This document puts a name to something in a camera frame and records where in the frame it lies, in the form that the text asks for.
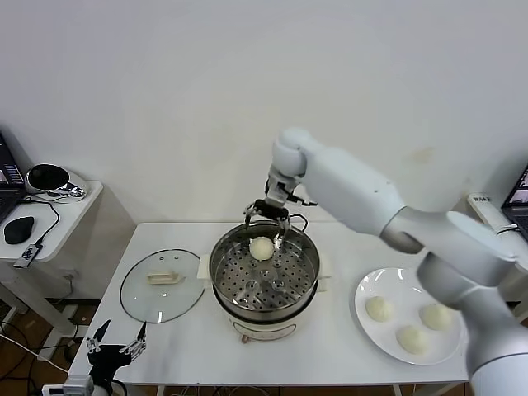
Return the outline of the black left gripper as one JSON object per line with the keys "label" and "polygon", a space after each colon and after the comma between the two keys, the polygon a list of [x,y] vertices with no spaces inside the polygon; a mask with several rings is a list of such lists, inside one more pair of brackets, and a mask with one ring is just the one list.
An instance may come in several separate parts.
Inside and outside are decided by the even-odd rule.
{"label": "black left gripper", "polygon": [[110,323],[110,319],[106,320],[92,337],[86,339],[87,358],[92,365],[89,375],[94,384],[111,384],[116,371],[128,366],[133,355],[140,355],[146,349],[146,322],[143,322],[137,337],[128,345],[101,345]]}

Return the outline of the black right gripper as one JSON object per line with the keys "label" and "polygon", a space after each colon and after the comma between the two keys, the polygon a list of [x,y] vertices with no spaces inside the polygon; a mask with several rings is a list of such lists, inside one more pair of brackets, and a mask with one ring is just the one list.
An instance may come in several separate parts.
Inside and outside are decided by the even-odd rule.
{"label": "black right gripper", "polygon": [[252,218],[260,216],[278,223],[276,235],[273,237],[273,246],[279,250],[284,241],[285,235],[290,229],[290,213],[285,207],[275,207],[266,203],[264,200],[255,200],[248,205],[244,211],[244,228],[248,229]]}

